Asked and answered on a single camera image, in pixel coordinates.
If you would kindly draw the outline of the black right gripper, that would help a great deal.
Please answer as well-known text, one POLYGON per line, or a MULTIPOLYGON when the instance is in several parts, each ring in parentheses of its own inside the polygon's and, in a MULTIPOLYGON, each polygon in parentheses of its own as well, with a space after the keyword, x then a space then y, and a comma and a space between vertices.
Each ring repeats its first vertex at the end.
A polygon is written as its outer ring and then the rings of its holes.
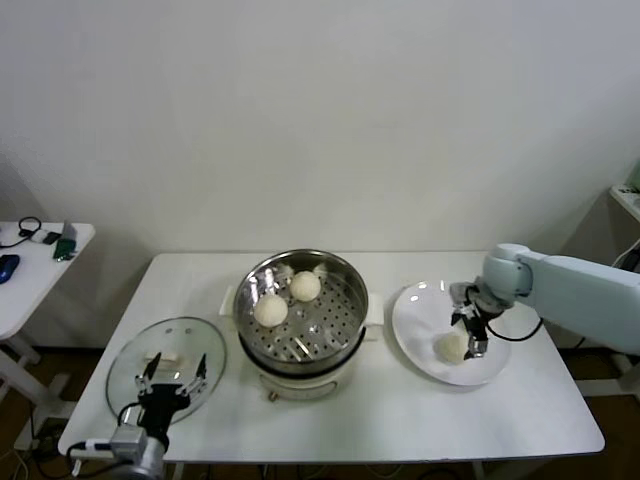
POLYGON ((488 347, 486 322, 473 302, 465 301, 460 309, 453 311, 451 326, 466 328, 469 335, 464 360, 482 358, 485 355, 488 347))

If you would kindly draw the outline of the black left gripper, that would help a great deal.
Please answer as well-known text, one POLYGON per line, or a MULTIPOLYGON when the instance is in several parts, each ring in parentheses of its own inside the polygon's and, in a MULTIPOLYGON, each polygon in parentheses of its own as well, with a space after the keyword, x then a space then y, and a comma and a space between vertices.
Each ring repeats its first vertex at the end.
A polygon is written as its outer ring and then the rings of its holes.
MULTIPOLYGON (((151 385, 151 380, 153 379, 160 360, 161 353, 158 352, 151 361, 146 364, 143 372, 135 376, 138 402, 143 410, 138 424, 144 428, 148 436, 165 436, 172 417, 176 412, 177 385, 168 383, 151 385)), ((206 360, 207 355, 203 354, 198 363, 195 377, 188 385, 182 388, 182 396, 195 398, 206 387, 206 360)))

